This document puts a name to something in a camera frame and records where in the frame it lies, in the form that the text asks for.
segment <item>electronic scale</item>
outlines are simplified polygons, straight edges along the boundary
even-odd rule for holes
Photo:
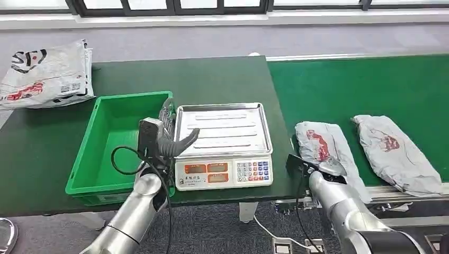
[[[195,128],[198,139],[176,157],[178,190],[271,185],[273,147],[261,103],[180,106],[175,141]]]

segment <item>barcode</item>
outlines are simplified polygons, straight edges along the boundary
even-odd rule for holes
[[[71,85],[72,90],[79,90],[80,87],[81,87],[81,83],[73,83]]]
[[[70,86],[61,86],[61,93],[70,91]]]

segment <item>green plastic crate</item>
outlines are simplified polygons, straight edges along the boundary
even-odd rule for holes
[[[121,203],[132,191],[134,176],[117,172],[111,152],[117,146],[137,148],[139,120],[158,118],[172,92],[102,96],[95,106],[71,170],[66,193],[85,205]],[[140,160],[131,151],[118,151],[115,162],[126,171],[137,169]]]

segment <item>robotic arm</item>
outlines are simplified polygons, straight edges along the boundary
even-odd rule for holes
[[[80,254],[134,253],[148,231],[156,213],[166,205],[161,204],[161,180],[155,174],[145,174],[134,184],[134,190],[117,214],[95,241]]]
[[[134,253],[155,215],[167,205],[167,186],[171,185],[173,178],[170,170],[173,158],[195,142],[200,131],[194,129],[185,139],[174,142],[174,118],[170,107],[171,99],[168,99],[159,113],[159,119],[146,118],[139,122],[136,153],[142,163],[136,174],[133,191],[101,234],[80,254]]]
[[[358,193],[346,184],[344,167],[332,157],[314,170],[309,187],[332,221],[344,254],[425,254],[408,234],[389,228],[372,214]]]

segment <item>floor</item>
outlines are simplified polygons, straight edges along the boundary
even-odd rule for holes
[[[2,31],[0,76],[9,69],[11,55],[16,51],[32,51],[81,38],[94,48],[94,61],[244,56],[251,52],[267,56],[449,52],[449,25],[445,24]],[[0,112],[0,126],[9,114]],[[273,233],[301,241],[304,238],[297,219],[275,214],[271,203],[261,203],[256,214]],[[110,218],[113,213],[103,216]],[[164,250],[166,216],[158,216],[138,253]],[[301,216],[311,235],[325,239],[329,253],[340,253],[338,240],[322,214],[314,210]],[[271,252],[270,238],[254,222],[238,221],[236,204],[176,208],[175,217],[171,253]],[[12,219],[20,227],[13,253],[79,253],[98,235],[64,214]]]

